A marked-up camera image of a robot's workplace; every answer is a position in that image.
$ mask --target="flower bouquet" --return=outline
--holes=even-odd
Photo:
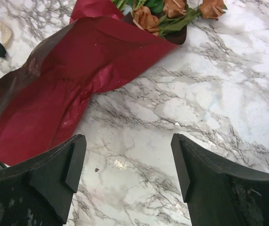
[[[0,161],[15,165],[69,139],[94,93],[137,78],[184,42],[190,21],[218,19],[223,8],[221,0],[195,9],[181,0],[78,0],[71,23],[0,79]]]

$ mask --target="flower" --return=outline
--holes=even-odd
[[[133,12],[133,22],[138,28],[149,31],[156,36],[158,35],[159,20],[156,16],[151,15],[151,11],[147,6],[141,6]]]
[[[168,18],[175,18],[186,14],[184,0],[164,0],[163,12]]]
[[[223,6],[223,0],[204,0],[200,6],[202,18],[218,20],[218,17],[224,13],[222,10]]]

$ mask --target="rose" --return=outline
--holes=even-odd
[[[164,0],[163,12],[168,18],[175,18],[186,14],[184,0]]]
[[[202,18],[218,20],[218,17],[224,13],[223,6],[223,0],[204,0],[200,6]]]
[[[151,15],[148,7],[141,6],[138,10],[134,11],[133,22],[138,28],[149,31],[156,36],[158,35],[159,20],[156,16]]]

